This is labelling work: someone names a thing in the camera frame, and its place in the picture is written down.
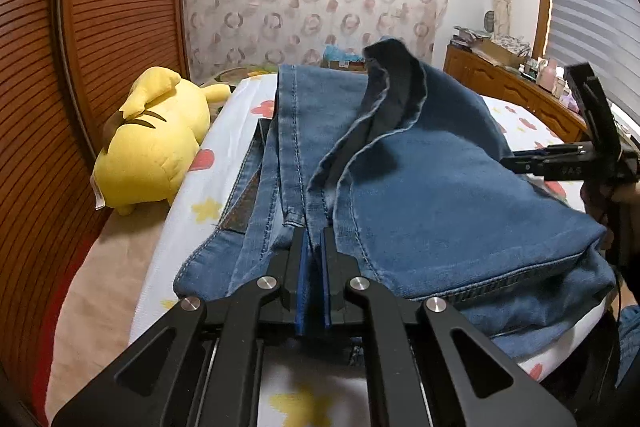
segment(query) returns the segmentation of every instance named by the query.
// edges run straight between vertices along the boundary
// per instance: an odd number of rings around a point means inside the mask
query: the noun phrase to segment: pink bottle
[[[536,84],[543,89],[552,92],[556,85],[556,68],[558,67],[558,61],[554,58],[550,58],[546,66],[538,73]]]

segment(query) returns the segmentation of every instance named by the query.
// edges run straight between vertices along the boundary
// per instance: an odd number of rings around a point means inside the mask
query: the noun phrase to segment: stuffed animal
[[[94,181],[107,206],[123,216],[142,201],[174,201],[209,130],[208,103],[231,91],[198,87],[166,68],[149,68],[131,86],[103,129]]]

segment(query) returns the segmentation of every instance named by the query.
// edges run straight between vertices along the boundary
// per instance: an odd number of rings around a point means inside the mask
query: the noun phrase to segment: white bed sheet
[[[204,139],[201,153],[205,152],[194,162],[197,170],[187,174],[162,230],[136,308],[130,342],[177,302],[173,292],[175,274],[187,256],[213,232],[258,118],[269,118],[273,114],[276,84],[276,74],[242,81]],[[526,109],[502,100],[483,98],[512,150],[562,143]],[[584,211],[580,186],[581,182],[561,182],[551,184],[549,188],[572,207]],[[605,307],[605,301],[601,302],[546,349],[517,360],[520,367],[536,380],[546,377],[584,340],[602,317]],[[327,365],[283,349],[268,350],[264,364],[269,369],[262,374],[259,426],[281,425],[290,414],[285,410],[290,399],[306,404],[303,409],[326,406],[327,419],[336,427],[347,424],[345,415],[351,416],[349,411],[354,408],[362,414],[354,425],[369,424],[366,407],[345,403],[353,399],[366,404],[366,383],[361,369]],[[309,371],[301,372],[301,367]],[[313,375],[313,378],[301,375]],[[337,396],[332,389],[350,391]]]

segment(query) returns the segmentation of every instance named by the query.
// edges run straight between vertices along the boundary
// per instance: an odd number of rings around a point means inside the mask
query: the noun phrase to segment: striped roller blind
[[[640,123],[638,0],[551,0],[546,56],[590,62],[609,99]]]

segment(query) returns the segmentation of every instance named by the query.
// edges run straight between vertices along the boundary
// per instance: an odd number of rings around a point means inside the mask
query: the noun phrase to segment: wooden wardrobe
[[[100,130],[150,66],[187,77],[181,0],[0,0],[0,362],[31,402],[57,288],[108,217]]]

